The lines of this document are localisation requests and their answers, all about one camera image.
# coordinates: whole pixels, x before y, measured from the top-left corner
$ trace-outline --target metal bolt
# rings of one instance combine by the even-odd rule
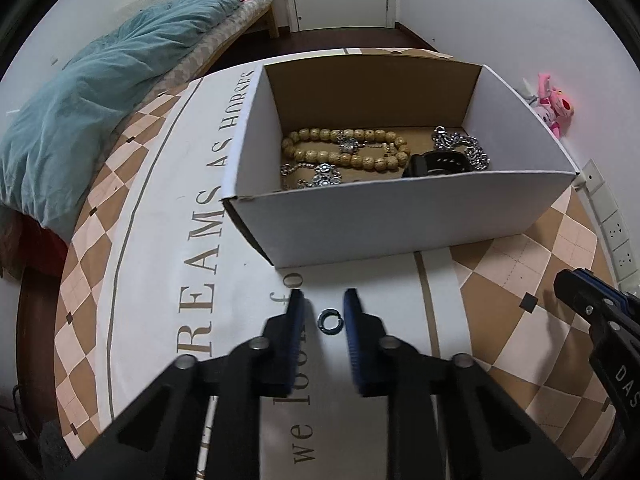
[[[471,368],[474,365],[474,359],[469,354],[455,354],[453,364],[458,368]]]
[[[269,348],[269,340],[265,337],[254,337],[249,341],[249,348],[251,350],[266,350]]]
[[[175,359],[174,366],[180,370],[188,370],[197,362],[198,360],[191,354],[183,354]]]
[[[400,340],[392,335],[385,335],[384,337],[381,337],[378,343],[380,348],[385,350],[395,350],[396,348],[400,348]]]

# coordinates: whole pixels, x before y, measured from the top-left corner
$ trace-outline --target white cardboard box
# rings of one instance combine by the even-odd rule
[[[244,102],[222,201],[276,267],[521,233],[578,172],[526,102],[487,66],[373,54],[299,59],[257,70]],[[430,135],[438,125],[478,138],[491,170],[281,190],[283,131],[428,126]]]

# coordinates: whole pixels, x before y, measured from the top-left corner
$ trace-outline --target wooden bed leg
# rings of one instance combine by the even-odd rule
[[[275,38],[280,37],[280,31],[278,30],[278,25],[276,24],[276,15],[273,12],[273,6],[269,7],[269,10],[264,15],[267,20],[267,27],[269,27],[269,37],[274,40]]]

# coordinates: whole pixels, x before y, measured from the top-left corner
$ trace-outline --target red cloth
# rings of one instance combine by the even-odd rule
[[[25,266],[49,276],[61,277],[67,251],[67,245],[57,234],[43,229],[33,218],[22,215],[18,258]]]

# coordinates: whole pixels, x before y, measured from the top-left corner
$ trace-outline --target teal blanket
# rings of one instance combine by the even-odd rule
[[[111,148],[113,129],[239,4],[158,4],[78,52],[21,108],[0,139],[0,204],[68,242],[96,163]]]

